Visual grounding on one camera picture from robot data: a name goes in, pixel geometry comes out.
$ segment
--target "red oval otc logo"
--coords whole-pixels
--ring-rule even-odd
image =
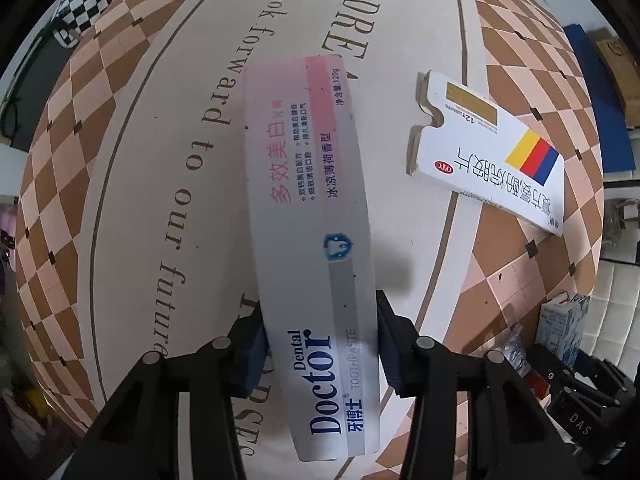
[[[436,167],[436,170],[441,171],[442,173],[453,173],[453,168],[451,167],[451,165],[447,164],[443,160],[436,160],[433,165]]]

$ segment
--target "brown and pink diamond pattern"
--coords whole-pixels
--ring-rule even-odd
[[[78,433],[97,415],[77,314],[84,199],[119,92],[183,2],[111,3],[66,64],[27,160],[16,230],[20,316],[38,382]]]
[[[444,343],[482,355],[517,322],[535,337],[540,304],[568,290],[589,294],[600,257],[604,190],[600,144],[586,84],[557,20],[533,0],[476,0],[491,98],[564,158],[564,235],[555,237],[482,206],[465,283]],[[367,480],[399,476],[412,411]],[[468,413],[458,397],[453,477],[466,478]]]

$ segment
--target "blue board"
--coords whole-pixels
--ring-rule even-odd
[[[564,33],[580,63],[589,90],[600,137],[602,171],[613,173],[634,170],[636,162],[631,140],[620,101],[606,67],[580,25],[569,25],[564,28]]]

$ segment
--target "yellow stripe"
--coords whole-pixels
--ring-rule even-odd
[[[520,139],[520,142],[516,144],[516,147],[507,157],[506,163],[518,170],[522,167],[527,157],[533,151],[540,136],[534,132],[531,128]]]

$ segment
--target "blue stripe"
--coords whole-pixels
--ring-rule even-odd
[[[545,185],[545,182],[549,177],[549,173],[551,173],[551,170],[556,163],[556,158],[558,158],[558,152],[549,146],[549,151],[546,152],[545,158],[542,159],[536,174],[533,176],[533,180],[539,183],[540,186]]]

